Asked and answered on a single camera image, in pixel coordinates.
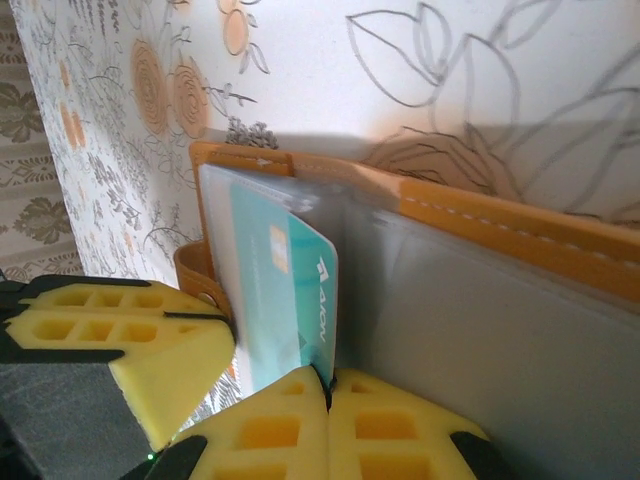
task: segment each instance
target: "wallet strap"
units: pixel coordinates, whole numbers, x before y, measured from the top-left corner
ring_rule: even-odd
[[[190,154],[205,226],[198,175],[203,164],[325,178],[388,196],[396,213],[425,225],[631,302],[634,307],[640,303],[638,232],[335,158],[206,142],[193,143]],[[178,250],[175,261],[183,290],[212,297],[230,314],[228,298],[215,280],[207,228],[204,241]]]

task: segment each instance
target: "card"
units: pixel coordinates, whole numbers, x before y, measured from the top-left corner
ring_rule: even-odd
[[[334,245],[242,183],[231,185],[230,198],[242,298],[236,321],[250,369],[243,381],[248,377],[256,392],[313,365],[328,386],[337,315]]]

